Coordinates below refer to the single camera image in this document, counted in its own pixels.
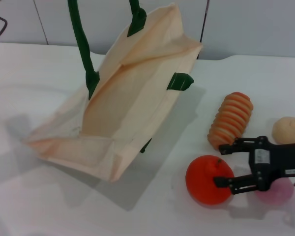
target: beige tote bag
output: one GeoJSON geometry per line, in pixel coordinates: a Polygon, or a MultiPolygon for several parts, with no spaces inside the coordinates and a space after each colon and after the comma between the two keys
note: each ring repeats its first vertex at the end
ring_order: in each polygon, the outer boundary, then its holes
{"type": "Polygon", "coordinates": [[[133,20],[94,72],[76,0],[69,0],[87,86],[80,88],[26,143],[42,159],[115,181],[186,90],[202,48],[184,35],[175,4],[146,15],[130,0],[133,20]]]}

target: pink ball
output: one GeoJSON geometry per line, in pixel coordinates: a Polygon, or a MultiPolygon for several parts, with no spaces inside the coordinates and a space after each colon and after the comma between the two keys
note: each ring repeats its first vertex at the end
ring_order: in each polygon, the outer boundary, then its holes
{"type": "Polygon", "coordinates": [[[289,178],[278,178],[268,191],[255,191],[255,193],[263,203],[279,206],[293,196],[294,185],[289,178]]]}

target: white table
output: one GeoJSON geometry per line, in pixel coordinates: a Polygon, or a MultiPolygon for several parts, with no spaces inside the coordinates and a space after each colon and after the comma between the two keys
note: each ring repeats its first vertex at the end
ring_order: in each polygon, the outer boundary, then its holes
{"type": "MultiPolygon", "coordinates": [[[[95,67],[103,59],[91,57],[95,67]]],[[[254,104],[245,137],[272,140],[273,123],[295,117],[295,59],[200,60],[191,75],[146,152],[111,184],[41,161],[20,141],[85,82],[78,49],[0,44],[0,236],[295,236],[295,195],[282,207],[249,193],[209,208],[184,184],[194,158],[218,155],[206,135],[225,95],[254,104]]],[[[223,158],[247,173],[247,155],[223,158]]]]}

